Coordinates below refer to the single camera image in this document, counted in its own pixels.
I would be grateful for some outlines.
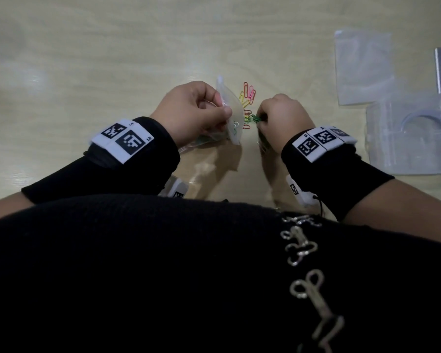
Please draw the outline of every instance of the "black wristband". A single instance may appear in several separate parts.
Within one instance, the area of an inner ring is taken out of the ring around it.
[[[159,194],[180,161],[169,133],[152,118],[136,118],[154,139],[124,165],[92,144],[85,156],[22,189],[33,203],[102,193]]]
[[[338,221],[365,196],[395,178],[361,160],[350,144],[310,162],[292,145],[304,132],[289,140],[281,152],[282,161],[300,189],[316,194]]]

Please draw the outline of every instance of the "person's left hand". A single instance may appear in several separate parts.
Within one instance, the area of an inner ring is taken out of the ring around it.
[[[195,81],[171,89],[150,117],[180,148],[205,130],[222,126],[231,116],[232,109],[222,106],[221,96],[212,86]]]

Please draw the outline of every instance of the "silver decorative chain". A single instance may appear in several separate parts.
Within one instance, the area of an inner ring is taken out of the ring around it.
[[[321,227],[321,223],[315,222],[315,220],[309,215],[301,215],[297,217],[282,218],[285,223],[294,223],[294,225],[288,230],[284,230],[280,233],[284,240],[294,240],[295,242],[289,243],[284,248],[286,252],[295,251],[294,256],[289,256],[287,263],[291,266],[297,266],[304,257],[318,250],[318,244],[314,241],[309,241],[302,231],[300,225],[305,223]],[[312,339],[318,342],[318,347],[322,348],[325,353],[331,353],[330,340],[336,336],[338,332],[345,325],[345,319],[343,316],[334,315],[327,305],[327,302],[320,294],[320,287],[323,284],[325,277],[322,271],[318,269],[310,270],[305,280],[295,280],[289,287],[289,292],[296,298],[304,299],[309,298],[317,309],[318,314],[322,318],[315,331],[312,333]],[[300,344],[297,351],[302,351],[303,345]]]

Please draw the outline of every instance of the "light wood surface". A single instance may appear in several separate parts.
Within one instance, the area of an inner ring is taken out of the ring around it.
[[[396,75],[435,89],[441,0],[0,0],[0,197],[81,156],[113,120],[150,115],[177,84],[219,74],[235,93],[256,88],[253,112],[276,93],[299,99],[366,158],[365,107],[337,102],[343,27],[392,32]],[[182,155],[188,197],[299,210],[257,140],[252,127],[241,148]],[[404,180],[441,199],[441,176]]]

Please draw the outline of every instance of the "pile of paper clips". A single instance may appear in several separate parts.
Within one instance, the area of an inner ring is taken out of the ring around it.
[[[252,105],[255,99],[256,90],[253,86],[248,86],[247,82],[244,82],[244,89],[240,92],[238,100],[240,100],[243,108],[244,108],[244,127],[243,129],[250,129],[249,122],[253,121],[257,123],[259,118],[252,114],[251,110],[245,109],[247,106]]]

